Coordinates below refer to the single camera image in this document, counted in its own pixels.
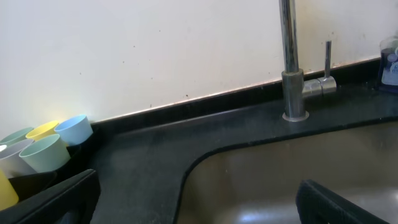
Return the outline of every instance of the cup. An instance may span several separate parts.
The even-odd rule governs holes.
[[[33,139],[38,141],[46,136],[51,134],[56,134],[54,128],[58,125],[58,121],[50,121],[39,127],[31,130],[29,133],[26,134],[26,138]]]
[[[93,134],[93,129],[84,114],[60,123],[54,130],[69,146],[83,143]]]
[[[0,145],[5,144],[7,146],[10,146],[19,141],[22,141],[22,140],[26,139],[26,137],[25,137],[26,134],[29,133],[31,130],[33,130],[32,127],[24,128],[22,130],[16,131],[16,132],[8,135],[4,139],[0,140]]]
[[[52,134],[31,144],[19,153],[36,172],[49,172],[65,165],[69,153],[59,134]]]
[[[0,152],[0,169],[3,170],[7,178],[36,173],[30,165],[26,164],[26,162],[19,157],[19,153],[33,142],[33,139],[25,139],[8,146],[5,150]]]
[[[7,177],[0,170],[0,211],[18,203],[18,195],[8,181]]]

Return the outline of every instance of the yellow cup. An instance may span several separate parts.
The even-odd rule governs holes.
[[[15,205],[18,200],[17,193],[2,170],[0,170],[0,211]]]
[[[58,121],[50,121],[48,123],[45,123],[43,125],[40,125],[39,127],[31,130],[29,133],[26,134],[26,138],[29,139],[34,139],[35,141],[38,141],[44,137],[47,137],[51,134],[56,134],[54,131],[54,128],[57,127]]]

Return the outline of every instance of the sink basin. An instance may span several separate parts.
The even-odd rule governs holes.
[[[300,223],[303,179],[398,223],[397,171],[397,122],[222,152],[187,177],[177,223]]]

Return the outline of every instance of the black countertop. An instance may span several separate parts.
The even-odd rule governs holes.
[[[341,86],[306,101],[309,119],[282,119],[283,99],[119,134],[91,160],[101,182],[92,223],[173,223],[185,176],[221,151],[398,118],[398,95]]]

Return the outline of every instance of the blue cup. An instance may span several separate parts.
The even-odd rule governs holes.
[[[69,146],[81,144],[93,134],[93,129],[87,116],[82,114],[72,117],[55,127],[54,131],[61,136],[62,141]]]

